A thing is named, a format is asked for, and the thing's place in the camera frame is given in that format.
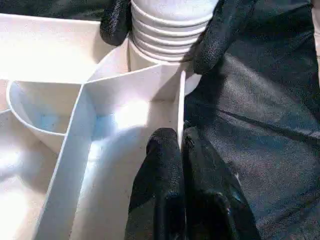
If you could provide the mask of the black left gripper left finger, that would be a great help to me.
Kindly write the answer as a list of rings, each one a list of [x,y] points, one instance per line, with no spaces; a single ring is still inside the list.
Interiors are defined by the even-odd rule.
[[[132,185],[126,240],[184,240],[186,203],[183,164],[177,133],[159,128]]]

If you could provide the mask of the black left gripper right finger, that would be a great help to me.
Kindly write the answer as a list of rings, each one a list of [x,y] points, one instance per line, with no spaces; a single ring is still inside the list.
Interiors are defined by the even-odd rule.
[[[183,132],[186,220],[190,240],[258,240],[240,183],[195,126]]]

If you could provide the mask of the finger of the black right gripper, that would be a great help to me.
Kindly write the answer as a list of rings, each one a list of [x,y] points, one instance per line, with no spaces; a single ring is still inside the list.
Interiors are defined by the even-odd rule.
[[[108,0],[99,26],[102,40],[109,45],[120,46],[131,29],[131,1]]]
[[[253,13],[252,0],[219,0],[207,30],[194,52],[193,71],[210,72],[236,37],[245,29]]]

